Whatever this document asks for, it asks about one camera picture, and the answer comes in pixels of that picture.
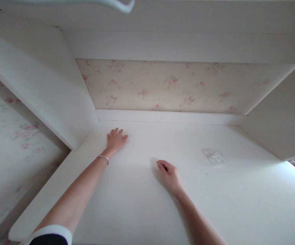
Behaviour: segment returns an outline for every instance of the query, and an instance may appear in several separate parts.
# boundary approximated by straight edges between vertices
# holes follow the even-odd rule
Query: wrist
[[[114,156],[114,154],[116,153],[116,150],[112,149],[112,148],[106,148],[104,149],[104,151],[101,153],[101,155],[107,157],[109,160]]]
[[[186,197],[187,197],[187,193],[185,192],[185,190],[180,189],[178,191],[176,191],[174,193],[174,197],[179,201],[182,202]]]

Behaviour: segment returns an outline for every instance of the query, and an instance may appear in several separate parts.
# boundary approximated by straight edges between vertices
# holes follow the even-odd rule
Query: bangle
[[[107,161],[107,165],[109,165],[109,159],[108,159],[107,157],[105,157],[104,155],[98,155],[97,158],[98,158],[98,157],[100,157],[100,158],[106,160],[106,161]]]

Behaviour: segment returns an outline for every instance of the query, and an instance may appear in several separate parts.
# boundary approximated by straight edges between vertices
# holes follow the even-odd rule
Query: floral wallpaper
[[[0,82],[0,245],[69,152]]]
[[[291,65],[77,59],[97,109],[246,114]]]

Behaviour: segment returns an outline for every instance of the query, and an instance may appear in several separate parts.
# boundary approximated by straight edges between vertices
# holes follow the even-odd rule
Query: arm
[[[190,225],[196,244],[198,245],[227,245],[215,228],[208,222],[199,209],[189,198],[181,183],[178,170],[166,161],[157,161],[162,178],[171,194],[180,203]]]
[[[101,153],[109,160],[126,143],[127,135],[122,138],[123,130],[120,130],[118,134],[117,131],[118,128],[111,130],[110,135],[108,134],[107,148]],[[47,225],[61,225],[74,235],[86,205],[98,186],[106,166],[106,160],[96,158],[65,191],[35,231]]]

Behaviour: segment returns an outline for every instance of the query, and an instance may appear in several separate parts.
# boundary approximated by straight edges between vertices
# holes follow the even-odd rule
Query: sleeve cuff
[[[72,244],[72,240],[73,240],[72,233],[66,227],[60,226],[60,225],[48,225],[32,233],[20,245],[29,245],[34,238],[37,238],[39,236],[46,235],[46,234],[56,234],[56,235],[63,236],[66,239],[68,245]]]

